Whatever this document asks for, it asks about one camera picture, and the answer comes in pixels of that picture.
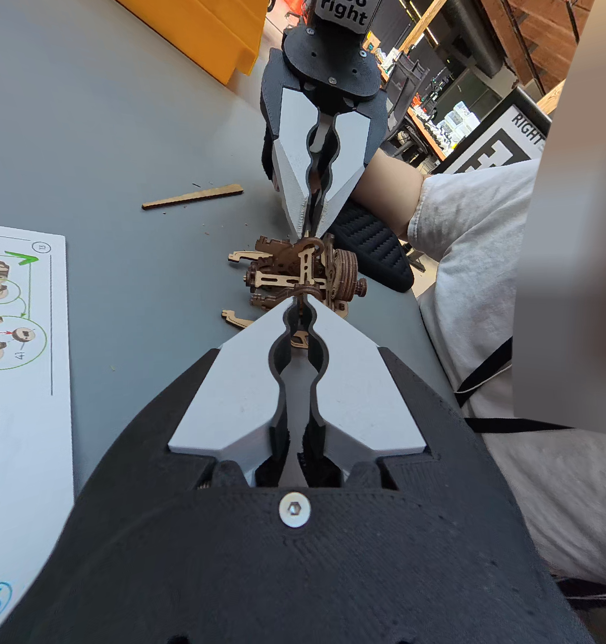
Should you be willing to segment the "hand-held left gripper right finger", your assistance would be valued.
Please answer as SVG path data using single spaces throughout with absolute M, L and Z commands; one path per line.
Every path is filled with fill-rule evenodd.
M 427 443 L 379 346 L 318 300 L 308 299 L 308 445 L 347 477 L 357 463 L 423 453 Z

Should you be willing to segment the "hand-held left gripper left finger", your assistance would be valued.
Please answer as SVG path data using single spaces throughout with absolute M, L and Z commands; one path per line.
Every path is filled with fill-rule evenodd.
M 289 337 L 285 300 L 223 343 L 169 441 L 173 453 L 237 463 L 247 483 L 272 454 L 269 427 L 280 386 L 269 352 Z

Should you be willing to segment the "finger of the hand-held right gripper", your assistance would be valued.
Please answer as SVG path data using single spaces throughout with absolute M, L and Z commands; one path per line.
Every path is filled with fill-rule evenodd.
M 369 127 L 370 119 L 357 111 L 339 114 L 332 121 L 337 149 L 322 176 L 315 205 L 315 237 L 328 231 L 364 172 Z
M 302 92 L 283 88 L 279 135 L 273 142 L 273 163 L 291 238 L 300 239 L 309 226 L 313 158 L 310 138 L 319 125 L 318 108 Z

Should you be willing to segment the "wooden mechanical model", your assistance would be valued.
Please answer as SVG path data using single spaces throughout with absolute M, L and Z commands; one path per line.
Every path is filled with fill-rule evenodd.
M 251 261 L 244 282 L 251 304 L 265 312 L 288 298 L 308 295 L 345 319 L 353 297 L 367 293 L 367 281 L 358 278 L 356 254 L 336 248 L 334 240 L 331 233 L 296 243 L 262 236 L 254 251 L 230 253 L 228 261 Z

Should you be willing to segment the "person's right forearm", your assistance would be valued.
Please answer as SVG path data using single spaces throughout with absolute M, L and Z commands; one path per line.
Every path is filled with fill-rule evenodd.
M 408 240 L 408 228 L 427 175 L 378 149 L 351 193 L 351 199 Z

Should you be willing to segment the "grey desk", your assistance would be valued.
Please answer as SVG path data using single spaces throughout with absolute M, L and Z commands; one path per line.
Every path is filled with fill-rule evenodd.
M 228 254 L 285 238 L 258 109 L 115 1 L 0 1 L 0 226 L 67 247 L 74 492 L 130 421 L 255 319 Z M 237 183 L 242 195 L 143 210 Z

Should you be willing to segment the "wooden workbench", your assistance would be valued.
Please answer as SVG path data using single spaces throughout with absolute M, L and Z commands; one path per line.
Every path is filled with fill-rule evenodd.
M 407 116 L 411 119 L 412 123 L 414 124 L 415 128 L 418 130 L 420 133 L 422 139 L 424 142 L 428 145 L 434 156 L 440 161 L 444 162 L 446 160 L 446 156 L 439 146 L 438 142 L 434 139 L 434 137 L 431 135 L 431 133 L 425 128 L 424 124 L 422 123 L 421 119 L 416 115 L 412 107 L 409 107 L 407 109 Z

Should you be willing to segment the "black textured wrist rest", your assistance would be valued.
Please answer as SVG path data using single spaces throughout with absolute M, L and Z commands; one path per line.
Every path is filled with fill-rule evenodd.
M 361 274 L 396 292 L 411 290 L 414 275 L 398 237 L 368 209 L 347 200 L 329 231 L 336 248 L 356 254 Z

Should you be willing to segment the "wooden beam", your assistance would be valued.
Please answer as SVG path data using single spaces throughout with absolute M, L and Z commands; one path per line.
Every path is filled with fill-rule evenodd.
M 412 28 L 410 34 L 406 36 L 403 43 L 399 47 L 399 51 L 404 54 L 409 53 L 410 49 L 414 47 L 420 40 L 424 33 L 428 30 L 430 23 L 437 16 L 439 11 L 443 8 L 446 1 L 433 1 L 426 9 L 426 11 L 421 14 L 418 22 Z

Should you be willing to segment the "flat wooden stick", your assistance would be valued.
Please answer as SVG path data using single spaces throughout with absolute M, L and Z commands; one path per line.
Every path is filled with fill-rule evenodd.
M 212 200 L 225 197 L 242 195 L 244 189 L 237 183 L 215 187 L 210 189 L 201 189 L 195 192 L 187 193 L 177 197 L 170 197 L 152 202 L 146 202 L 141 205 L 143 210 L 158 209 L 161 207 L 170 207 L 172 205 L 189 204 L 197 201 Z

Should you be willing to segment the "stacked yellow plastic bins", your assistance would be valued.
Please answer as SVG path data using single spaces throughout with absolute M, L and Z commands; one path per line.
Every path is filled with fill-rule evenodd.
M 258 58 L 267 1 L 119 1 L 155 33 L 227 85 Z

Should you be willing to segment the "black and white tag board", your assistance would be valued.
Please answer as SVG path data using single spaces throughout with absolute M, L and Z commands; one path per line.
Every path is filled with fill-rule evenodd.
M 538 160 L 550 127 L 551 119 L 516 88 L 430 173 L 466 173 Z

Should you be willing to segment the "person's white shirt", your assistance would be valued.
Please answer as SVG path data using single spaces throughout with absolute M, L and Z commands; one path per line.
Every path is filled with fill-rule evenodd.
M 411 244 L 439 263 L 419 298 L 454 389 L 513 333 L 519 252 L 539 160 L 423 182 Z M 483 434 L 540 556 L 557 575 L 606 585 L 606 434 Z

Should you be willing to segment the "printed instruction sheet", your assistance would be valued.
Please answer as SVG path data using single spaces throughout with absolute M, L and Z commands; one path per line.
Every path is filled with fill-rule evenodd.
M 74 504 L 65 237 L 0 226 L 0 626 Z

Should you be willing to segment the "grey ventilation duct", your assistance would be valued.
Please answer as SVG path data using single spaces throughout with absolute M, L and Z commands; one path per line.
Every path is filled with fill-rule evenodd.
M 505 52 L 481 1 L 446 1 L 444 11 L 459 29 L 476 67 L 488 78 L 504 67 Z

